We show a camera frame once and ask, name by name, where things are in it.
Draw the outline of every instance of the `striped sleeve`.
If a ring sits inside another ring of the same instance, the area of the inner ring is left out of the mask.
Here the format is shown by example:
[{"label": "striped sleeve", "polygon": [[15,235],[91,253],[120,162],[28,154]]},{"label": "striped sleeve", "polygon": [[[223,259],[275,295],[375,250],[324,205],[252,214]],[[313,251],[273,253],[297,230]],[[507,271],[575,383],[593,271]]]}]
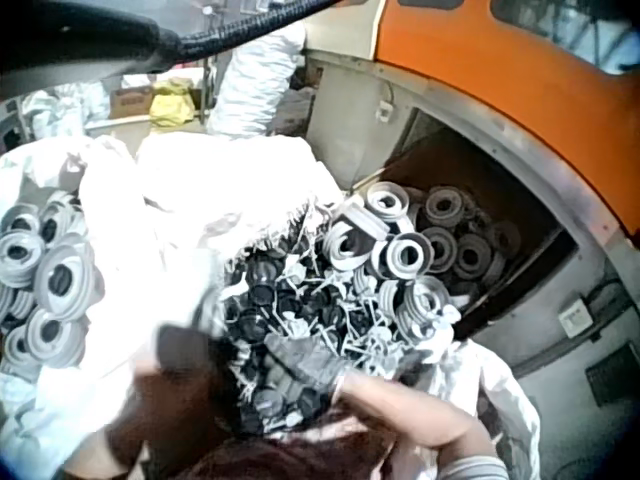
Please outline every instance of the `striped sleeve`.
[{"label": "striped sleeve", "polygon": [[438,480],[509,480],[509,475],[499,458],[478,455],[447,465],[438,474]]}]

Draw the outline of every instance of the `gloved hand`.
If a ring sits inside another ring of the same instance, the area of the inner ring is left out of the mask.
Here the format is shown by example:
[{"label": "gloved hand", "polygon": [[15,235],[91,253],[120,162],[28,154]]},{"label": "gloved hand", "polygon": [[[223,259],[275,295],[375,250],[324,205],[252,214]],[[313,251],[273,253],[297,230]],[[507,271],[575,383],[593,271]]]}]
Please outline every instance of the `gloved hand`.
[{"label": "gloved hand", "polygon": [[270,368],[267,383],[289,401],[295,401],[304,387],[332,396],[349,368],[349,362],[336,357],[320,338],[289,339],[270,333],[264,343],[271,356],[265,359]]}]

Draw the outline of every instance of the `machine opening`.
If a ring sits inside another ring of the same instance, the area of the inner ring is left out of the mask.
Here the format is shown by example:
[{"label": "machine opening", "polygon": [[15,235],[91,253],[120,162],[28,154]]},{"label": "machine opening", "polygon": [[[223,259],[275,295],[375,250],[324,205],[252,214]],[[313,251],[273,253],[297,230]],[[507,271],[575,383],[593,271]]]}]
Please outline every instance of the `machine opening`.
[{"label": "machine opening", "polygon": [[[456,324],[457,338],[469,337],[489,320],[510,311],[577,251],[571,235],[518,178],[466,137],[421,110],[414,109],[396,152],[380,180],[424,192],[440,185],[453,186],[470,194],[492,223],[510,222],[520,236],[516,254],[506,259],[496,283],[481,285],[480,278],[473,280],[480,284],[480,295]],[[445,207],[438,204],[436,208]],[[454,231],[457,239],[464,233]],[[477,233],[487,238],[486,229]],[[509,241],[504,232],[496,233],[498,245]],[[479,261],[473,250],[460,253],[465,263]],[[453,270],[436,276],[448,287],[463,281]]]}]

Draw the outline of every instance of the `window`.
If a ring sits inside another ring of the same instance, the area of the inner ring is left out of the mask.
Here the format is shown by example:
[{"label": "window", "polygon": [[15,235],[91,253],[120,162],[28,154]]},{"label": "window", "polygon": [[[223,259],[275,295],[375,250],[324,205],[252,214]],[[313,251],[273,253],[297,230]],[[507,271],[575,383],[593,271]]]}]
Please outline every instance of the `window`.
[{"label": "window", "polygon": [[464,3],[464,0],[398,0],[405,7],[437,8],[439,10],[453,10]]},{"label": "window", "polygon": [[640,64],[640,33],[605,0],[492,0],[506,23],[544,37],[607,73]]}]

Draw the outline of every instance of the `orange panel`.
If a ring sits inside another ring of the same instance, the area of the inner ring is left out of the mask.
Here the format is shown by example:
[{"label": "orange panel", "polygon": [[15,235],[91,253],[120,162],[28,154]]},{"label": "orange panel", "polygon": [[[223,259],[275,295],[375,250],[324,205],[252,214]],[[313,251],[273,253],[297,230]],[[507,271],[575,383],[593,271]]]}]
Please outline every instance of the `orange panel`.
[{"label": "orange panel", "polygon": [[640,75],[612,76],[493,18],[388,0],[376,59],[448,84],[532,132],[578,171],[627,232],[640,229]]}]

